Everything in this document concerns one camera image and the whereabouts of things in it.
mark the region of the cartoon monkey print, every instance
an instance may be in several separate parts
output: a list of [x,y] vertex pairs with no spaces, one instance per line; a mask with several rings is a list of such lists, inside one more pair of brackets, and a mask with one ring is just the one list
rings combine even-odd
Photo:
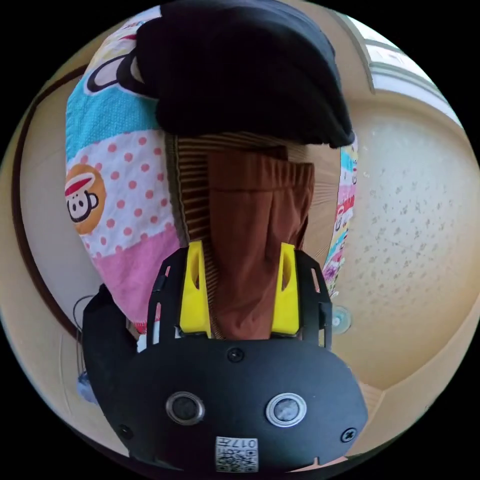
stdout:
[[104,181],[95,168],[77,164],[68,172],[65,182],[66,206],[80,235],[92,233],[99,224],[105,197]]

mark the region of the window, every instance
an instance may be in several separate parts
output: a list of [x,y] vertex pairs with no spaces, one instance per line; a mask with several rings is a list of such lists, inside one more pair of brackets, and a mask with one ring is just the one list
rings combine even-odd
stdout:
[[352,17],[348,18],[363,37],[372,63],[401,68],[422,78],[423,80],[426,80],[432,86],[435,85],[432,79],[409,56],[405,55],[393,42],[361,21],[355,20]]
[[357,27],[364,40],[373,40],[374,42],[380,42],[381,44],[390,45],[391,47],[400,50],[393,42],[391,42],[388,38],[385,38],[383,35],[380,35],[380,33],[375,31],[373,28],[370,28],[361,21],[355,20],[351,16],[349,16],[348,18]]

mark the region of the cable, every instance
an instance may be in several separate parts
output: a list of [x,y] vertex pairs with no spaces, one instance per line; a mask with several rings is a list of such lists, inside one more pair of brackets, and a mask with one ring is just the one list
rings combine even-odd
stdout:
[[81,341],[81,336],[82,336],[82,328],[80,327],[77,317],[75,315],[75,310],[77,308],[77,305],[86,299],[92,299],[95,295],[84,295],[83,297],[79,298],[75,304],[73,305],[73,322],[75,323],[76,326],[76,370],[78,372],[78,376],[85,371],[85,363],[84,363],[84,354],[82,351],[82,341]]
[[77,308],[77,305],[82,301],[82,300],[86,300],[86,299],[92,299],[95,295],[84,295],[83,297],[79,298],[76,302],[75,302],[75,305],[73,305],[73,322],[75,323],[75,326],[77,327],[77,329],[82,332],[82,329],[77,321],[77,317],[75,316],[75,309]]

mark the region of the wall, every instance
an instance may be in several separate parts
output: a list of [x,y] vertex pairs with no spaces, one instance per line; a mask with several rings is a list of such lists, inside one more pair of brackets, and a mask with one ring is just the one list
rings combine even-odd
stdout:
[[334,302],[353,321],[334,351],[387,389],[447,344],[480,292],[480,172],[470,145],[433,116],[350,109],[357,196]]
[[462,362],[479,324],[480,295],[448,344],[428,363],[383,393],[373,418],[349,455],[388,442],[408,429],[445,389]]
[[[110,30],[89,43],[59,69],[47,84],[88,63]],[[45,403],[65,422],[99,444],[127,455],[99,408],[76,392],[76,342],[53,318],[22,260],[12,221],[13,155],[23,118],[12,137],[0,170],[1,321],[13,352]]]

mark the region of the pink fabric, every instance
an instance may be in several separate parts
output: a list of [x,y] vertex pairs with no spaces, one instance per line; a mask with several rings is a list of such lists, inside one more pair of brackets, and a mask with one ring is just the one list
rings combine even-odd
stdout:
[[147,328],[150,294],[162,262],[179,248],[172,227],[116,255],[92,259],[113,300],[140,333]]

